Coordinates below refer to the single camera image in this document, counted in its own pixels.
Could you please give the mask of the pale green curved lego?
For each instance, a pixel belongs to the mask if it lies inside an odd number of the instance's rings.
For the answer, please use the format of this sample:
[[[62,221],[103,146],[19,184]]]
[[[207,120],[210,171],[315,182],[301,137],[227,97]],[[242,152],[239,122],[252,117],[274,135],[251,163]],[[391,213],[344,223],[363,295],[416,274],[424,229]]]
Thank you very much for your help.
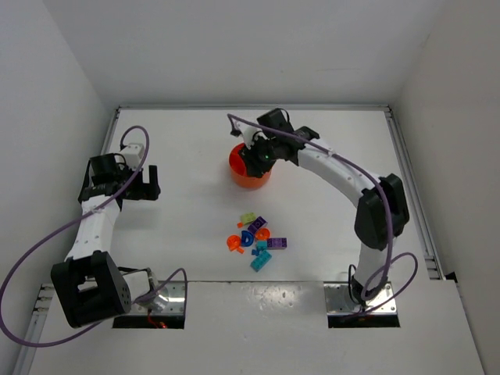
[[[240,216],[240,222],[242,225],[248,225],[256,220],[257,216],[253,212],[247,212]]]

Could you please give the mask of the purple square lego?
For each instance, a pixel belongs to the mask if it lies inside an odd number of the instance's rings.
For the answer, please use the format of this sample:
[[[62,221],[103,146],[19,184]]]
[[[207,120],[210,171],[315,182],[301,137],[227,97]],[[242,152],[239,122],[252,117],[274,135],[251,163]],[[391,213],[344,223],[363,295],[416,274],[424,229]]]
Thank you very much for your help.
[[[261,228],[266,227],[266,225],[267,221],[259,216],[248,226],[248,231],[255,234]]]

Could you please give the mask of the purple long lego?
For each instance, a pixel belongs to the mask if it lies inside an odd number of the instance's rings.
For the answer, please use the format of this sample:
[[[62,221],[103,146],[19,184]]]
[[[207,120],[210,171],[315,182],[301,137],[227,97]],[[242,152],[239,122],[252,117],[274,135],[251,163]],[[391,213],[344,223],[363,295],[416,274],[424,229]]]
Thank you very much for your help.
[[[271,237],[266,240],[266,243],[270,250],[282,250],[288,246],[288,240],[285,237]]]

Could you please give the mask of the teal small lego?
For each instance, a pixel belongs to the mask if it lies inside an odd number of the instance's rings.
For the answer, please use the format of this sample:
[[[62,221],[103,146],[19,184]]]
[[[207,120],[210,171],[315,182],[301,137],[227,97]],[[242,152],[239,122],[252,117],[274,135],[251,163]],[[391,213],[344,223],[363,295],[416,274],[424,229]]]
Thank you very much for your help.
[[[259,251],[267,250],[267,241],[257,241],[256,242],[256,249]]]

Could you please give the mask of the teal long lego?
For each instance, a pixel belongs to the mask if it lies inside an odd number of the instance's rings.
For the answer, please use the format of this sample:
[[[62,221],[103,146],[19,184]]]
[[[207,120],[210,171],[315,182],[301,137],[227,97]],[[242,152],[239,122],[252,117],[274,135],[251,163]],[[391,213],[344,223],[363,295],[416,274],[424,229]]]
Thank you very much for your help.
[[[272,255],[268,251],[262,251],[251,262],[250,267],[255,272],[259,272],[271,259]]]

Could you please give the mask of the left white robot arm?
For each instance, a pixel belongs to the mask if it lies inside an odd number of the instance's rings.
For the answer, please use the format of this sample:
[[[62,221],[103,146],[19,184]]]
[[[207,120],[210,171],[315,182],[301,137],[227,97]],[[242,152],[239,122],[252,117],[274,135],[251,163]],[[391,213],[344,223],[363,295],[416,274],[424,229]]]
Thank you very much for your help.
[[[161,192],[155,165],[149,166],[149,180],[144,181],[144,160],[145,147],[132,144],[88,161],[78,196],[84,218],[65,260],[51,270],[62,310],[73,328],[131,310],[129,286],[109,251],[123,201],[155,201]]]

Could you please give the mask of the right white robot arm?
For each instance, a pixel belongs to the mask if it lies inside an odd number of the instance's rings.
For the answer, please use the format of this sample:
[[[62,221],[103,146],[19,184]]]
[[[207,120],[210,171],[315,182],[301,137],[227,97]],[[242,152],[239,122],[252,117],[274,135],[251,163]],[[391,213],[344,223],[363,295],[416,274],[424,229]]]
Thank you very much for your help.
[[[354,231],[361,248],[348,290],[356,305],[365,306],[388,281],[395,240],[409,222],[401,178],[369,173],[336,153],[313,129],[293,128],[284,109],[270,110],[256,122],[228,118],[232,135],[244,141],[238,154],[250,177],[262,177],[284,160],[320,177],[354,205]]]

